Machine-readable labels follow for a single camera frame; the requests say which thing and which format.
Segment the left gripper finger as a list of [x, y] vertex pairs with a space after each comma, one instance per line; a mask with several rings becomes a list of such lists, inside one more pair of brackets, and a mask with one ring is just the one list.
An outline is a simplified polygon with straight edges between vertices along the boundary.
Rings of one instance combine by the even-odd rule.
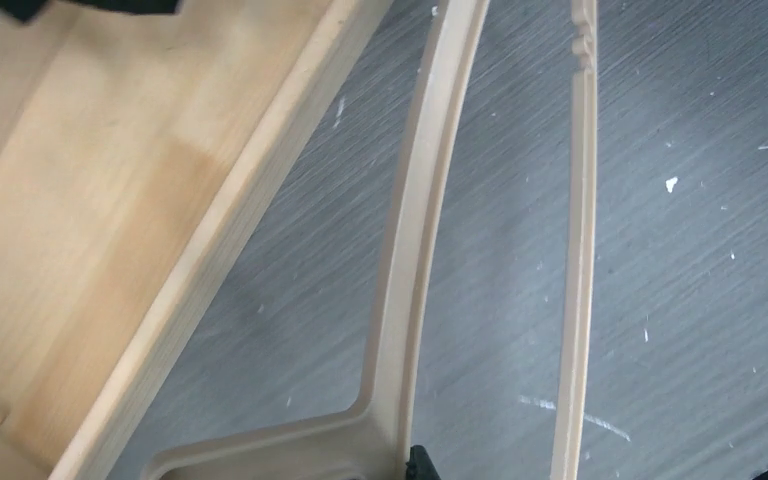
[[424, 446], [414, 445], [410, 448], [409, 460], [406, 463], [405, 479], [440, 480], [440, 475]]

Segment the wooden hanger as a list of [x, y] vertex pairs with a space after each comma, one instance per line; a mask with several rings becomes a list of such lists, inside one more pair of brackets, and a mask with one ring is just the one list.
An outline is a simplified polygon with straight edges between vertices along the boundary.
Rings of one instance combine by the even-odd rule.
[[[423, 319], [444, 191], [488, 5], [442, 1], [405, 127], [359, 394], [346, 410], [157, 454], [146, 479], [405, 479]], [[598, 5], [575, 1], [569, 229], [550, 475], [578, 475], [597, 191]]]

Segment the black garment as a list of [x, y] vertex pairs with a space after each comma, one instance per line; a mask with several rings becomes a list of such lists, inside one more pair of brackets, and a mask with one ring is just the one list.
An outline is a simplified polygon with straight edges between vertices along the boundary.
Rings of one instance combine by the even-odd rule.
[[[67, 0], [67, 3], [79, 8], [136, 16], [175, 15], [181, 4], [179, 0]], [[0, 0], [0, 12], [26, 24], [49, 4], [48, 0]]]

